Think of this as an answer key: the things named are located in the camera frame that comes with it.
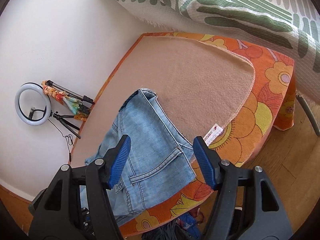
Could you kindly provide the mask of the orange floral scarf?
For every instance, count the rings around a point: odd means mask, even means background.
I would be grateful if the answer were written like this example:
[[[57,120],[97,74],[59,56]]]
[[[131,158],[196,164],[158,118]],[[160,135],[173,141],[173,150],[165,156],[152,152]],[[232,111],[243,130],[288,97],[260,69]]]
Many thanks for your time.
[[[74,115],[74,119],[86,121],[91,109],[85,106],[81,100],[69,95],[65,90],[59,90],[47,85],[47,81],[42,81],[41,86],[44,94],[51,96],[61,105],[66,106]]]

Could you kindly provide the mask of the grey folded tripod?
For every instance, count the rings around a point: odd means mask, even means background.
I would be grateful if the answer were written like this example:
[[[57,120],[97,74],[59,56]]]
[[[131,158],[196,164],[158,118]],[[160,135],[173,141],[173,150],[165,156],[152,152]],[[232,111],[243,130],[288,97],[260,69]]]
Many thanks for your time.
[[[53,88],[55,88],[57,90],[65,91],[67,94],[73,96],[74,98],[76,98],[76,99],[78,99],[80,101],[84,101],[84,102],[90,103],[92,105],[95,104],[95,102],[94,102],[94,100],[92,98],[89,98],[86,95],[77,94],[77,93],[75,93],[75,92],[73,92],[73,91],[71,91],[71,90],[69,90],[69,89],[67,89],[65,87],[62,87],[61,85],[58,85],[58,84],[54,83],[51,80],[46,81],[45,85],[53,87]]]

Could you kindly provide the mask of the light blue denim pants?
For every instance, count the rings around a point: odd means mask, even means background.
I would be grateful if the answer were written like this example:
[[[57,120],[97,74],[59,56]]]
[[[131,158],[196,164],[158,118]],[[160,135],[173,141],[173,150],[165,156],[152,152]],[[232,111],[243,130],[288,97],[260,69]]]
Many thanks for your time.
[[[166,201],[196,177],[190,164],[193,147],[164,113],[155,92],[141,88],[124,102],[85,165],[102,158],[124,134],[131,138],[131,150],[117,184],[107,191],[119,226]]]

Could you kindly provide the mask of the orange floral bed cover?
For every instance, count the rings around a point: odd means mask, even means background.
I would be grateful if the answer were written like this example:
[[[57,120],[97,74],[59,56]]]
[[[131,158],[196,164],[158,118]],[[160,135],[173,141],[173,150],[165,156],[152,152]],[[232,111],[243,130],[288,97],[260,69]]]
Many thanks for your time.
[[[203,34],[145,34],[129,51],[144,36],[194,39],[243,56],[253,64],[255,70],[253,88],[237,116],[225,127],[213,125],[207,134],[202,136],[221,157],[229,159],[236,166],[241,166],[258,153],[273,125],[284,129],[292,126],[291,115],[287,115],[285,121],[281,121],[280,118],[285,114],[285,101],[291,98],[293,90],[293,60],[287,59],[276,51],[252,43]],[[99,91],[96,101],[108,80]],[[196,174],[195,179],[166,201],[144,210],[136,218],[121,225],[120,230],[124,236],[132,236],[154,229],[184,213],[194,211],[212,194],[212,190],[204,182],[195,157],[191,159],[190,164]]]

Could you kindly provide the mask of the green striped white cushion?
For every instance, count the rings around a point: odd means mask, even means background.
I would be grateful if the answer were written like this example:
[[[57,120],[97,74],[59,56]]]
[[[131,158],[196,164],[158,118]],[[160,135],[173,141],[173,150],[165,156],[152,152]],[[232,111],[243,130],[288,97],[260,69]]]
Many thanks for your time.
[[[190,20],[237,28],[310,59],[319,72],[319,12],[312,0],[116,0],[125,5],[172,9]]]

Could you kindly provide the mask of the beige fleece blanket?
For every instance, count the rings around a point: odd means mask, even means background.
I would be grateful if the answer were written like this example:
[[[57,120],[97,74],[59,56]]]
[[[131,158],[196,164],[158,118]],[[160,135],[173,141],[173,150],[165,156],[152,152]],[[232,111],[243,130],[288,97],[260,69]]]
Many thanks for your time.
[[[75,144],[71,165],[94,155],[120,107],[136,90],[154,91],[165,114],[189,140],[227,126],[254,84],[243,56],[194,39],[144,36],[108,80]]]

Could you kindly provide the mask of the black mini tripod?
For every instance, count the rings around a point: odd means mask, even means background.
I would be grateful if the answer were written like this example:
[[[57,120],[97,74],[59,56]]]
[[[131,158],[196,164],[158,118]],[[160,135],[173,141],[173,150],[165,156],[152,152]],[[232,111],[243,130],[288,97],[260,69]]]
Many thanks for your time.
[[[73,115],[60,115],[58,112],[52,113],[52,117],[60,122],[62,126],[68,129],[73,135],[75,135],[78,139],[81,138],[79,131],[80,127],[71,123],[69,119],[74,119]]]

